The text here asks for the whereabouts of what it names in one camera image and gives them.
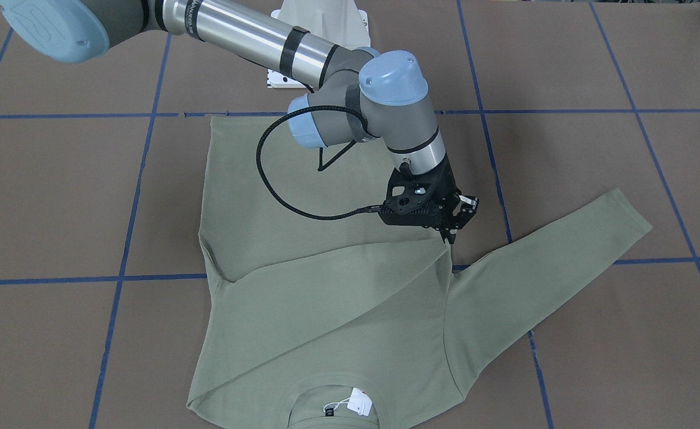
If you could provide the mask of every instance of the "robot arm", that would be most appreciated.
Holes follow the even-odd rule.
[[[188,33],[319,88],[289,112],[344,106],[352,114],[312,111],[289,119],[304,147],[384,138],[395,169],[379,216],[388,225],[435,228],[451,243],[475,213],[461,195],[437,127],[418,60],[405,51],[349,51],[230,0],[0,0],[18,35],[55,60],[79,63],[146,30]],[[404,188],[393,195],[393,188]]]

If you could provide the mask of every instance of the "shirt sleeve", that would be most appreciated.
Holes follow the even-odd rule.
[[[450,370],[461,393],[469,391],[492,359],[651,228],[614,189],[455,275],[444,334]]]

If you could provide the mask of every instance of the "t-shirt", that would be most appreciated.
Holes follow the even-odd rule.
[[[426,421],[651,228],[614,189],[454,275],[437,231],[375,214],[320,222],[280,206],[254,162],[271,122],[215,117],[211,127],[200,228],[211,314],[188,407],[226,429]],[[263,149],[285,201],[317,215],[380,203],[391,172],[383,143],[358,144],[317,173],[317,152],[285,128]],[[337,405],[355,388],[372,402],[361,414]]]

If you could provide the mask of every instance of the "white tag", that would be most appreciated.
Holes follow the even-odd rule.
[[[347,409],[357,412],[358,415],[367,417],[371,413],[371,406],[374,403],[365,391],[359,388],[352,389],[352,394],[350,394],[350,399],[347,402]]]

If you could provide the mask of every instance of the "blue joint cap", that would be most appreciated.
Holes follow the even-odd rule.
[[[376,49],[373,49],[371,46],[361,46],[358,49],[355,49],[355,51],[363,51],[363,52],[368,52],[371,54],[371,57],[379,57],[382,53],[377,51]]]
[[[109,51],[109,35],[80,0],[0,0],[3,16],[34,49],[62,63],[82,63]]]
[[[360,69],[359,79],[363,95],[380,105],[412,105],[429,93],[418,60],[407,51],[385,52],[372,59]]]
[[[292,100],[289,104],[289,113],[308,106],[309,103],[306,94]],[[321,134],[318,132],[318,127],[315,126],[312,113],[292,117],[292,119],[287,120],[287,122],[289,122],[289,129],[292,131],[292,136],[294,136],[294,139],[300,146],[308,148],[327,147],[326,143],[323,143]]]

